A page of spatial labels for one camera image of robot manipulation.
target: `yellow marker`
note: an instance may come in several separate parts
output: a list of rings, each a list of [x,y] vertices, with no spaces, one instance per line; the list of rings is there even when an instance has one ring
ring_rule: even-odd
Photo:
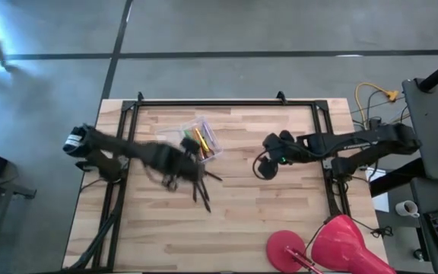
[[[202,143],[202,147],[204,148],[205,152],[209,152],[209,147],[205,143],[204,139],[202,138],[201,133],[199,132],[199,130],[197,128],[195,128],[195,133],[197,133],[197,136],[200,138],[201,143]]]

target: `metal bracket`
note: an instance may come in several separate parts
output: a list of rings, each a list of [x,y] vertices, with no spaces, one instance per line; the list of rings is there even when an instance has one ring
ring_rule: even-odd
[[[288,104],[287,98],[285,97],[285,94],[283,93],[283,91],[279,91],[277,93],[277,99],[281,100],[281,104],[283,104],[284,106],[286,106]]]
[[[122,102],[121,111],[128,111],[136,105],[135,100],[127,100]]]
[[[329,104],[326,100],[316,100],[316,105],[319,109],[323,111],[329,111]]]
[[[144,96],[141,91],[138,92],[138,105],[141,105],[141,102],[144,100]]]

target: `yellow cable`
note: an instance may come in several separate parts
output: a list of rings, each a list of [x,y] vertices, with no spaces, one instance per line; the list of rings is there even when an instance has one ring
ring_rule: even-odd
[[[357,104],[357,108],[359,109],[359,111],[361,112],[361,118],[362,118],[362,123],[364,124],[364,127],[366,128],[366,117],[364,116],[364,111],[363,108],[361,107],[361,103],[359,102],[359,88],[362,86],[370,86],[372,88],[375,88],[376,90],[382,91],[388,98],[388,100],[390,100],[391,102],[395,102],[396,101],[396,97],[398,96],[398,91],[387,91],[384,88],[380,88],[375,84],[371,84],[371,83],[367,83],[367,82],[362,82],[360,83],[358,86],[356,86],[356,91],[354,92],[354,97],[356,98],[356,104]]]

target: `white mug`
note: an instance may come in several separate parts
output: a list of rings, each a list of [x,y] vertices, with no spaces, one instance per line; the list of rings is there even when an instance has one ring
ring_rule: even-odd
[[[420,217],[418,206],[414,201],[399,202],[395,205],[395,210],[400,216],[411,216],[413,218]]]

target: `black metal frame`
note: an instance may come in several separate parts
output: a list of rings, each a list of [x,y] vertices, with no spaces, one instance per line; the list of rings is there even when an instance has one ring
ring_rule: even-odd
[[[122,102],[121,116],[119,118],[118,131],[116,136],[122,138],[124,125],[127,114],[132,110],[132,121],[130,124],[128,140],[132,141],[135,137],[136,123],[138,121],[138,111],[140,107],[184,107],[184,106],[305,106],[310,107],[313,116],[314,129],[317,133],[322,132],[319,111],[322,111],[324,116],[325,127],[327,132],[333,133],[332,121],[329,112],[329,106],[326,100],[287,100],[283,92],[278,92],[278,100],[144,100],[142,93],[138,94],[138,100],[126,100]],[[335,201],[334,192],[332,190],[333,182],[329,179],[328,169],[321,163],[322,173],[324,177],[325,190],[328,200],[329,212],[331,215],[341,214],[341,210]],[[115,184],[108,184],[106,194],[104,196],[103,210],[101,212],[100,229],[97,236],[93,239],[87,253],[93,254],[91,268],[85,268],[89,260],[83,261],[80,264],[75,264],[75,267],[62,269],[55,273],[108,273],[114,269],[114,260],[116,258],[116,248],[119,238],[119,226],[121,221],[122,207],[124,205],[126,184],[128,179],[129,165],[125,168],[124,178],[119,184],[119,192],[116,199],[116,204],[110,212],[111,200],[113,197],[113,189]],[[339,196],[341,197],[342,212],[351,215],[349,209],[348,197],[342,183],[338,186]],[[109,246],[109,255],[107,257],[106,266],[101,266],[101,257],[103,251],[103,239],[107,232],[113,227],[111,242]]]

